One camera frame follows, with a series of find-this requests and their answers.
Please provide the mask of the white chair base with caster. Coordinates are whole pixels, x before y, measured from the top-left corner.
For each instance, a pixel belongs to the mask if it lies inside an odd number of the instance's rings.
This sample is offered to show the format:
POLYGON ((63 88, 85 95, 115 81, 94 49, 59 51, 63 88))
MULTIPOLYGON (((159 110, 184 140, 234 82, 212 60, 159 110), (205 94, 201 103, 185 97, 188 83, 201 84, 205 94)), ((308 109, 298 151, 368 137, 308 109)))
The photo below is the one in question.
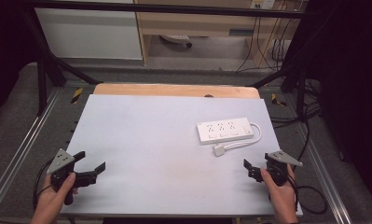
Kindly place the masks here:
POLYGON ((192 47, 192 43, 187 35, 162 35, 161 38, 174 44, 184 45, 187 48, 192 47))

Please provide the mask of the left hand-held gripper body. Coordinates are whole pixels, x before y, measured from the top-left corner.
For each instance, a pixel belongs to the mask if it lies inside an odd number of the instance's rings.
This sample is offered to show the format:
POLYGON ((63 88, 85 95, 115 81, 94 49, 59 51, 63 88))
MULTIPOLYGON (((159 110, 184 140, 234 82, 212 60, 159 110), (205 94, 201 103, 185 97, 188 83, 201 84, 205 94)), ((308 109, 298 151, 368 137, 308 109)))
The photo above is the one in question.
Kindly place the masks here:
MULTIPOLYGON (((76 162, 73 162, 73 156, 67 153, 65 150, 60 149, 54 156, 48 168, 48 174, 51 179, 51 186, 57 190, 62 186, 62 183, 71 173, 76 175, 76 181, 74 183, 75 188, 84 188, 89 185, 95 184, 97 175, 93 171, 77 173, 74 171, 76 162)), ((74 201, 73 193, 69 192, 65 198, 64 204, 70 205, 74 201)))

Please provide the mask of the black metal frame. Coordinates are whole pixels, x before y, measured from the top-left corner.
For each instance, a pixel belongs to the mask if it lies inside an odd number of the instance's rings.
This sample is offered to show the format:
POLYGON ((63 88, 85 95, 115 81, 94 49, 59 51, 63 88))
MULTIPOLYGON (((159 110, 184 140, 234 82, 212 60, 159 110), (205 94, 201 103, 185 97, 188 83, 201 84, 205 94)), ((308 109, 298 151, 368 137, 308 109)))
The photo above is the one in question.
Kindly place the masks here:
POLYGON ((40 57, 38 64, 38 83, 40 108, 44 110, 46 103, 46 81, 45 72, 51 78, 55 86, 63 86, 66 80, 61 69, 70 72, 76 77, 89 84, 100 84, 100 80, 88 77, 76 70, 70 64, 55 56, 44 37, 44 33, 37 27, 37 21, 32 18, 35 8, 49 9, 75 9, 75 10, 99 10, 115 12, 143 12, 143 13, 169 13, 169 14, 196 14, 196 15, 215 15, 232 17, 255 17, 255 18, 286 18, 286 19, 309 19, 315 16, 314 13, 305 11, 284 11, 271 9, 246 9, 234 7, 197 7, 197 6, 176 6, 176 5, 156 5, 156 4, 126 4, 126 3, 107 3, 107 2, 80 2, 80 1, 56 1, 56 0, 20 0, 18 10, 37 44, 40 57))

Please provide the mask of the white wall socket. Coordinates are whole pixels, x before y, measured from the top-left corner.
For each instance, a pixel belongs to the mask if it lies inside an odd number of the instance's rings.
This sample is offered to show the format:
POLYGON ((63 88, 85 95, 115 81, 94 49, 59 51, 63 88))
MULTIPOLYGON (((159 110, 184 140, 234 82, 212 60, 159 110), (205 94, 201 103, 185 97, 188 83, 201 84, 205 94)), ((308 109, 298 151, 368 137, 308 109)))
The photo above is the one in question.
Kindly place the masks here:
POLYGON ((251 8, 256 9, 272 9, 275 0, 252 0, 251 8))

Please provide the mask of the yellow black hazard tape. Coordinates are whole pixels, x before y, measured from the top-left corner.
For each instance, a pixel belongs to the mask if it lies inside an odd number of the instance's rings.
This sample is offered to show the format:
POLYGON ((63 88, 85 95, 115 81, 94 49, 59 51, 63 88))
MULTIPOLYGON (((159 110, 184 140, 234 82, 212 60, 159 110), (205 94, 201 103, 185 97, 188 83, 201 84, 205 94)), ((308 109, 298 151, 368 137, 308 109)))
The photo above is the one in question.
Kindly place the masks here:
POLYGON ((71 100, 71 104, 76 104, 76 103, 77 103, 77 101, 78 101, 78 99, 79 99, 79 97, 80 97, 82 91, 83 91, 83 88, 78 88, 78 89, 75 91, 75 93, 74 93, 74 95, 73 95, 73 97, 72 97, 72 100, 71 100))
POLYGON ((287 106, 287 103, 279 101, 276 94, 274 93, 271 94, 271 102, 275 105, 287 106))

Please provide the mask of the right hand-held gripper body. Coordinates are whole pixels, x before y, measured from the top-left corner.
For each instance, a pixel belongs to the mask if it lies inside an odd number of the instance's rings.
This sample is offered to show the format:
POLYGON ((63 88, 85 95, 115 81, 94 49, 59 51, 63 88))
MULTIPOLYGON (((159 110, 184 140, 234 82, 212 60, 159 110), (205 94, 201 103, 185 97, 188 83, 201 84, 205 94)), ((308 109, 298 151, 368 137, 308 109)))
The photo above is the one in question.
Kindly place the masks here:
POLYGON ((271 178, 277 186, 282 186, 289 175, 287 165, 302 166, 301 161, 296 160, 289 154, 282 150, 268 153, 270 160, 267 161, 266 170, 269 172, 271 178))

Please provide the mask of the wooden table board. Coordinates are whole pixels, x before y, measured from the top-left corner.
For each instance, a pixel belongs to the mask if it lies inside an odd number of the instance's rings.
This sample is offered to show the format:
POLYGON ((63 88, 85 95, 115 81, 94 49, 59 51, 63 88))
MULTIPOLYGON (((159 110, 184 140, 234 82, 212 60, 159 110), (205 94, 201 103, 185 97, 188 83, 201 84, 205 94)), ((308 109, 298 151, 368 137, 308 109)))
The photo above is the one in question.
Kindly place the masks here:
POLYGON ((148 95, 148 96, 187 96, 213 98, 249 98, 259 99, 256 88, 210 85, 175 84, 136 84, 101 83, 95 87, 94 94, 105 95, 148 95))

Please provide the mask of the person's left hand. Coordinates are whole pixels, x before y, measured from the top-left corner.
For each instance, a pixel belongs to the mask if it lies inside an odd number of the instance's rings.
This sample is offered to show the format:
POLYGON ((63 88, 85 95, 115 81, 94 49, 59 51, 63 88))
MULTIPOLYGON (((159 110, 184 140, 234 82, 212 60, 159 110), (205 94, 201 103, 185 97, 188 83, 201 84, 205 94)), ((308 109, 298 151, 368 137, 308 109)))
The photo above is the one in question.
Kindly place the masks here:
POLYGON ((30 224, 55 224, 67 194, 76 192, 75 181, 76 175, 71 173, 64 180, 62 186, 55 190, 51 186, 50 175, 46 175, 43 183, 44 190, 38 197, 37 207, 30 224))

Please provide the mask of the black curtain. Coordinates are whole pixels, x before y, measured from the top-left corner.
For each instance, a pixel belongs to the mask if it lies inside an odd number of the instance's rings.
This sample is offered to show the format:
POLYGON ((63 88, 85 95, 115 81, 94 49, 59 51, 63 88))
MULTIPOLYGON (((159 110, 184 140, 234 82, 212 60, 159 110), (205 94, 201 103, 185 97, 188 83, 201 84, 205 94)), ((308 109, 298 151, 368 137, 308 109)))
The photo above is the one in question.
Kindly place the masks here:
POLYGON ((35 61, 34 44, 17 0, 0 0, 0 107, 13 90, 20 70, 35 61))
POLYGON ((341 0, 308 69, 341 151, 372 194, 372 0, 341 0))

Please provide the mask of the white power strip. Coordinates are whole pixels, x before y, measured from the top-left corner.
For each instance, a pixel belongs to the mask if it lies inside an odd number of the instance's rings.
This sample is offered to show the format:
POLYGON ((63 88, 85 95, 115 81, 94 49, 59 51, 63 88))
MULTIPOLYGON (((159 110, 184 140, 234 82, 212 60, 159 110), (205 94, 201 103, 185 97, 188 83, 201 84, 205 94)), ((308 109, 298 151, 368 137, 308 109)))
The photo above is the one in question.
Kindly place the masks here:
POLYGON ((251 139, 255 134, 248 118, 200 122, 197 131, 202 145, 251 139))

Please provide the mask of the person's right hand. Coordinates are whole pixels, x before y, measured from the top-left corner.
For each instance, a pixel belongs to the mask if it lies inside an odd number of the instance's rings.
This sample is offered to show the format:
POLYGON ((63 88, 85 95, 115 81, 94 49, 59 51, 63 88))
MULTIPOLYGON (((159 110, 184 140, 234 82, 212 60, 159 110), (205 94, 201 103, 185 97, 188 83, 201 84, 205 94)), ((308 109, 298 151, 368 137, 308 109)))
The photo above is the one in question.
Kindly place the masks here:
POLYGON ((297 224, 296 195, 292 185, 286 182, 282 186, 277 186, 270 173, 264 168, 260 169, 260 174, 268 188, 277 222, 279 224, 297 224))

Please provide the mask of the aluminium rail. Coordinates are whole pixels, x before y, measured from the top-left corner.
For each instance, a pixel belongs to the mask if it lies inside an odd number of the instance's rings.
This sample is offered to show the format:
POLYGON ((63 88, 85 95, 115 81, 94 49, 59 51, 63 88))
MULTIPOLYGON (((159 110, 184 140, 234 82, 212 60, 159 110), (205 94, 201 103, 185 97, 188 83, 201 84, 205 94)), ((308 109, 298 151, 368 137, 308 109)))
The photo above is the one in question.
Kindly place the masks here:
POLYGON ((62 88, 55 88, 48 98, 48 105, 43 110, 42 114, 34 119, 34 123, 28 130, 28 133, 23 138, 20 146, 18 147, 15 155, 12 157, 9 165, 0 178, 0 203, 5 197, 11 183, 13 182, 17 172, 27 157, 29 150, 34 144, 36 137, 39 135, 40 130, 43 128, 52 108, 55 106, 62 88))
POLYGON ((335 183, 331 175, 328 173, 328 170, 318 153, 317 147, 315 146, 312 138, 307 137, 307 135, 309 134, 307 125, 305 123, 298 123, 297 128, 299 129, 302 138, 308 141, 308 143, 306 144, 306 151, 310 157, 311 164, 315 170, 317 178, 323 189, 324 195, 331 208, 331 211, 337 221, 337 224, 352 224, 352 220, 348 213, 348 210, 340 198, 335 183))

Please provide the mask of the white cabinet panel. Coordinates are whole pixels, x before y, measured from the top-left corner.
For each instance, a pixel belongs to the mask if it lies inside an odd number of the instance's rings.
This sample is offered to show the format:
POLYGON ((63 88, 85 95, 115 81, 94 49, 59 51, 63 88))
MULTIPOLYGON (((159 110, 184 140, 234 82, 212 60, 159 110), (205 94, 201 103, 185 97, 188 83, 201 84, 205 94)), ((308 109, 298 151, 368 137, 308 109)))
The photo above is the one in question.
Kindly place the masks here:
POLYGON ((143 58, 131 12, 37 8, 50 50, 61 58, 143 58))

